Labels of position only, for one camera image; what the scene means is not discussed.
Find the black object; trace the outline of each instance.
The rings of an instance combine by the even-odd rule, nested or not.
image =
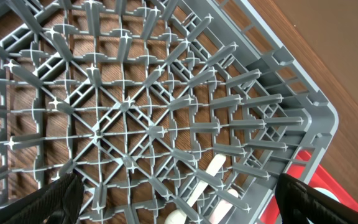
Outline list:
[[[84,185],[74,173],[0,210],[0,223],[76,223],[84,196]]]
[[[358,212],[288,174],[280,174],[275,197],[283,224],[358,223]]]

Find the white plastic utensil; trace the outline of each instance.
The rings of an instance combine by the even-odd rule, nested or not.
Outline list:
[[[239,193],[234,190],[234,189],[229,189],[227,190],[227,192],[229,192],[231,195],[238,197]],[[214,212],[212,213],[212,215],[209,217],[209,222],[211,224],[218,224],[222,218],[230,211],[230,208],[233,205],[230,204],[229,202],[225,201],[225,200],[221,200],[218,205],[215,207]]]
[[[226,156],[222,154],[217,154],[214,156],[212,161],[209,163],[205,172],[215,176],[219,169],[223,166],[224,161],[226,161]],[[208,184],[204,181],[199,181],[193,193],[191,193],[189,199],[187,200],[187,204],[189,206],[193,206],[193,204],[197,201],[198,197],[203,193],[204,189],[208,186]],[[171,212],[167,219],[165,220],[165,224],[183,224],[186,221],[187,215],[180,209],[176,209]]]

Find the plastic crate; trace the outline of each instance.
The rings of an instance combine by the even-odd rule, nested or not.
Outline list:
[[[133,10],[127,10],[125,0],[116,0],[113,7],[92,0],[81,4],[58,0],[46,7],[38,0],[31,2],[8,2],[24,24],[0,41],[0,180],[4,183],[0,193],[0,208],[15,201],[9,198],[8,177],[11,173],[32,172],[38,187],[42,187],[45,172],[57,169],[53,179],[75,171],[83,176],[86,193],[92,195],[81,208],[80,220],[108,220],[118,213],[124,213],[128,223],[140,223],[137,212],[146,209],[153,213],[153,221],[157,223],[161,210],[168,203],[174,203],[185,211],[190,220],[202,222],[210,216],[214,206],[225,199],[234,207],[222,223],[239,223],[239,220],[241,223],[254,223],[258,222],[271,201],[278,175],[287,172],[291,166],[302,166],[299,179],[308,183],[337,130],[338,116],[332,104],[248,1],[151,0],[154,8],[147,7],[146,2],[142,1],[141,6]],[[230,4],[238,9],[235,18],[225,11]],[[176,7],[186,14],[183,21],[175,16]],[[63,24],[54,24],[51,29],[40,26],[58,10],[65,11]],[[67,24],[68,11],[85,11],[88,30]],[[118,28],[101,32],[102,14],[117,14]],[[124,16],[143,18],[141,33],[124,29]],[[241,18],[247,18],[247,21],[241,21]],[[165,32],[153,35],[159,21],[164,21]],[[178,33],[174,33],[171,27],[176,28]],[[219,50],[214,54],[208,52],[204,47],[205,41],[198,37],[200,34],[205,35]],[[93,36],[94,40],[97,37],[116,38],[117,53],[96,53],[95,47],[83,55],[74,55],[67,45],[69,35]],[[39,49],[40,39],[52,45],[55,53],[48,54]],[[157,58],[150,55],[149,46],[144,44],[144,54],[131,58],[129,52],[135,40],[164,41],[167,56]],[[31,59],[34,71],[17,63],[17,58]],[[79,66],[83,62],[92,65],[84,69]],[[121,65],[121,79],[103,80],[103,72],[98,68],[101,63]],[[126,78],[124,65],[133,64],[145,65],[142,81]],[[79,70],[85,79],[69,79],[71,67]],[[232,67],[240,75],[234,76],[228,72]],[[22,81],[7,80],[5,70]],[[65,75],[62,80],[57,80],[56,76],[62,70]],[[34,88],[35,98],[31,108],[7,109],[7,87],[10,85]],[[48,90],[50,85],[64,85],[67,91],[65,98],[57,97]],[[75,86],[75,90],[71,91],[70,86]],[[129,96],[125,90],[133,86],[139,87],[139,91]],[[202,86],[205,87],[204,95],[208,96],[207,103],[199,103],[195,96],[195,90]],[[226,95],[214,98],[214,92],[222,86],[226,87]],[[110,94],[107,87],[121,88],[122,99]],[[184,89],[174,96],[178,88]],[[94,107],[77,107],[89,95],[96,94],[97,102],[100,96],[97,96],[95,89],[105,93],[114,103],[110,106],[96,104]],[[136,101],[143,92],[147,95],[146,103],[138,105]],[[43,98],[50,99],[52,109],[42,106]],[[205,107],[209,109],[210,121],[196,122],[197,113]],[[164,110],[163,113],[156,112],[160,109]],[[174,111],[181,110],[187,111],[188,126],[180,126],[183,118]],[[218,119],[218,110],[227,111],[227,122],[222,123]],[[96,124],[91,125],[78,115],[80,111],[94,111],[97,114],[103,111],[104,115],[97,116]],[[241,118],[234,118],[239,111]],[[7,117],[10,113],[31,113],[36,131],[8,139]],[[44,128],[44,113],[67,115],[65,136],[45,136],[41,131]],[[124,117],[124,130],[108,131],[104,124],[114,126],[119,116]],[[168,124],[160,124],[166,116]],[[143,129],[128,129],[128,118],[138,122]],[[91,133],[73,134],[74,119]],[[228,132],[230,145],[217,143],[216,136],[221,130]],[[190,138],[181,137],[182,132],[188,132]],[[211,147],[201,147],[201,133],[211,136]],[[129,148],[128,139],[133,134],[144,136],[138,144]],[[107,141],[108,136],[125,136],[123,148],[118,148],[114,141]],[[74,155],[74,139],[81,138],[91,139],[91,142]],[[178,147],[189,139],[190,149]],[[67,160],[63,164],[45,165],[44,153],[48,149],[44,147],[44,142],[59,140],[64,140],[67,145]],[[166,151],[155,151],[154,142],[162,144]],[[99,156],[96,160],[79,161],[93,146],[98,148],[99,155],[105,154],[108,158],[101,159]],[[28,147],[37,148],[32,167],[9,167],[8,150],[17,152]],[[308,161],[297,159],[298,153],[303,151],[311,154]],[[211,152],[225,154],[230,161],[215,177],[202,173],[197,163]],[[138,164],[142,159],[148,161],[148,168]],[[103,164],[113,163],[117,167],[111,173],[105,174],[100,169]],[[190,171],[182,169],[179,163],[185,163]],[[90,175],[81,166],[98,166],[98,176]],[[125,169],[126,179],[111,182],[121,168]],[[143,178],[131,178],[130,173],[134,171],[140,172]],[[246,178],[238,185],[236,181],[240,176]],[[201,195],[195,212],[184,201],[200,179],[207,181],[211,190]],[[169,181],[173,182],[173,190],[165,185]],[[152,199],[133,203],[134,192],[144,184],[150,184]],[[230,188],[239,192],[238,199],[223,194]],[[114,189],[126,192],[125,205],[106,206],[106,201],[114,200],[108,197],[107,190]]]

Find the red tray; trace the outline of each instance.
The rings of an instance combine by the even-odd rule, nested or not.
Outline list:
[[[306,151],[301,151],[296,159],[308,161],[310,159],[310,154]],[[287,174],[290,174],[293,177],[299,178],[303,172],[303,166],[292,165]],[[310,182],[310,187],[321,187],[332,192],[339,201],[346,205],[347,207],[358,212],[358,203],[343,189],[336,180],[331,177],[331,175],[319,165],[316,169],[316,172],[312,176]],[[267,205],[265,211],[263,212],[260,221],[271,224],[275,223],[280,211],[278,210],[277,202],[275,197]]]

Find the gray plastic rack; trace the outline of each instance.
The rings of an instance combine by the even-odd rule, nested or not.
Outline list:
[[[159,211],[167,203],[174,203],[190,220],[208,223],[214,206],[224,199],[234,206],[222,223],[238,223],[236,220],[241,220],[241,223],[259,222],[261,214],[273,197],[280,173],[286,172],[291,165],[297,165],[304,167],[300,179],[306,183],[311,179],[337,130],[336,110],[248,1],[151,0],[153,7],[148,7],[149,4],[144,0],[141,2],[141,7],[128,11],[126,0],[116,0],[114,8],[108,8],[103,3],[93,0],[81,4],[74,4],[70,0],[56,0],[45,7],[38,0],[6,1],[24,23],[0,41],[0,181],[4,183],[0,192],[0,208],[16,200],[10,198],[8,191],[8,176],[11,173],[32,172],[34,180],[41,188],[45,184],[45,171],[54,169],[56,172],[52,179],[75,171],[83,176],[83,181],[87,181],[85,189],[87,194],[92,196],[82,206],[80,220],[103,221],[123,212],[126,222],[135,224],[141,222],[137,210],[143,208],[152,211],[154,223],[157,223]],[[240,29],[226,14],[224,6],[228,2],[237,4],[249,18],[250,24],[247,27]],[[179,21],[174,14],[178,7],[187,15],[184,21]],[[40,25],[57,11],[65,12],[63,24],[54,24],[52,28]],[[69,24],[68,11],[85,11],[88,30],[80,30]],[[101,32],[101,14],[118,15],[118,28]],[[123,16],[143,18],[141,33],[135,34],[132,30],[124,29]],[[161,21],[164,23],[165,32],[154,36],[153,30],[157,22]],[[180,35],[172,31],[173,27]],[[252,29],[257,29],[272,49],[261,52],[246,35],[247,31]],[[198,40],[201,33],[219,49],[216,53],[211,55],[203,47],[202,41]],[[74,56],[68,46],[69,35],[93,36],[94,40],[97,37],[115,37],[118,40],[117,54],[107,56],[95,48],[84,55]],[[53,46],[56,53],[48,54],[39,49],[40,39]],[[129,51],[132,41],[135,40],[144,41],[145,54],[130,58]],[[163,59],[149,54],[146,43],[156,40],[165,42],[167,56]],[[185,58],[179,59],[182,54],[185,54]],[[18,58],[30,58],[34,70],[26,69],[17,62]],[[83,62],[88,62],[91,66],[84,69],[79,66]],[[98,68],[101,63],[121,65],[121,79],[104,81],[103,71]],[[144,65],[144,81],[128,79],[125,76],[124,64]],[[232,77],[227,72],[230,66],[234,66],[240,75]],[[71,80],[70,67],[78,69],[86,77],[85,81]],[[201,70],[194,72],[195,67],[201,67]],[[280,71],[284,68],[291,70],[293,77],[282,77]],[[20,81],[7,78],[6,71]],[[55,79],[62,71],[65,78]],[[168,78],[161,81],[160,77],[164,73]],[[224,80],[217,80],[217,75]],[[294,90],[291,87],[294,83],[301,83],[303,89]],[[7,88],[12,85],[34,88],[35,98],[31,108],[7,108]],[[64,85],[67,95],[60,98],[54,95],[48,89],[48,86],[52,85]],[[122,99],[110,94],[107,86],[120,87]],[[132,86],[139,87],[139,91],[135,95],[127,96],[126,88]],[[199,86],[207,86],[205,95],[208,95],[209,102],[198,102],[194,89]],[[214,98],[213,93],[218,86],[226,87],[226,96]],[[173,91],[177,87],[183,88],[183,91],[174,96]],[[256,90],[259,97],[251,97],[250,90]],[[97,99],[99,91],[106,94],[114,104],[99,106],[96,103],[96,106],[89,108],[79,106],[81,101],[90,95],[96,94]],[[147,94],[147,104],[137,105],[137,97],[144,92]],[[157,96],[163,103],[153,102],[150,95]],[[42,98],[51,99],[49,106],[52,109],[42,106]],[[210,122],[195,121],[195,115],[201,107],[209,108]],[[153,121],[151,116],[156,108],[164,109],[164,113],[157,121]],[[216,116],[216,110],[222,108],[228,111],[227,124],[221,124]],[[234,119],[233,113],[239,108],[242,110],[242,119]],[[177,122],[180,118],[174,113],[178,110],[188,111],[187,127],[178,127]],[[95,111],[97,114],[103,111],[104,115],[97,116],[96,124],[92,125],[78,115],[79,111]],[[32,134],[8,137],[7,117],[11,113],[31,113],[37,127],[36,131]],[[67,135],[45,136],[41,131],[44,113],[66,114]],[[110,132],[108,127],[114,125],[114,121],[120,116],[124,118],[124,131]],[[160,124],[164,117],[169,117],[168,127]],[[143,129],[129,131],[127,118],[137,121]],[[73,134],[74,119],[83,123],[90,134]],[[216,142],[216,136],[222,129],[229,131],[230,145]],[[244,142],[236,137],[235,130],[243,131]],[[258,130],[257,134],[252,135],[255,130]],[[184,141],[178,137],[178,133],[182,131],[190,133],[191,149],[177,148],[177,142]],[[202,148],[198,142],[198,133],[210,134],[212,146]],[[133,148],[129,148],[127,143],[131,134],[143,135]],[[124,149],[118,149],[115,142],[108,141],[108,136],[124,136]],[[163,140],[165,137],[168,137],[168,142]],[[79,153],[74,156],[73,141],[79,138],[91,138],[92,141],[83,149],[77,149]],[[44,152],[48,150],[44,147],[44,142],[62,139],[65,140],[69,152],[66,163],[44,164]],[[166,152],[155,152],[151,144],[153,141],[162,144]],[[109,148],[101,147],[102,142]],[[95,146],[99,150],[99,155],[107,155],[108,159],[101,159],[99,156],[97,161],[79,161],[82,154]],[[8,151],[22,151],[28,147],[37,148],[34,164],[26,169],[9,167]],[[135,154],[136,149],[140,149],[140,152]],[[256,149],[263,150],[260,157],[253,154]],[[296,159],[297,154],[304,150],[311,154],[309,161]],[[222,167],[215,177],[198,168],[198,161],[209,151],[213,151],[214,154],[225,154],[227,160],[230,160],[230,166]],[[155,160],[161,157],[164,157],[164,160],[157,165]],[[146,171],[138,165],[138,159],[142,158],[150,160],[150,170]],[[188,171],[181,170],[177,166],[178,161],[187,166]],[[103,176],[102,170],[99,169],[99,178],[89,175],[81,168],[87,164],[100,167],[110,162],[117,164],[116,168],[110,174],[104,174],[106,176]],[[112,182],[120,168],[126,170],[127,179]],[[142,173],[144,178],[130,178],[129,173],[134,171]],[[228,174],[226,179],[223,178],[224,174]],[[235,184],[239,174],[247,176],[243,185]],[[174,191],[163,184],[164,180],[173,180]],[[185,201],[199,180],[207,182],[212,190],[201,195],[195,211]],[[132,203],[132,191],[142,183],[151,185],[153,198]],[[126,191],[125,205],[106,206],[107,190],[111,188]],[[239,198],[230,197],[226,193],[226,190],[231,188],[238,191]]]

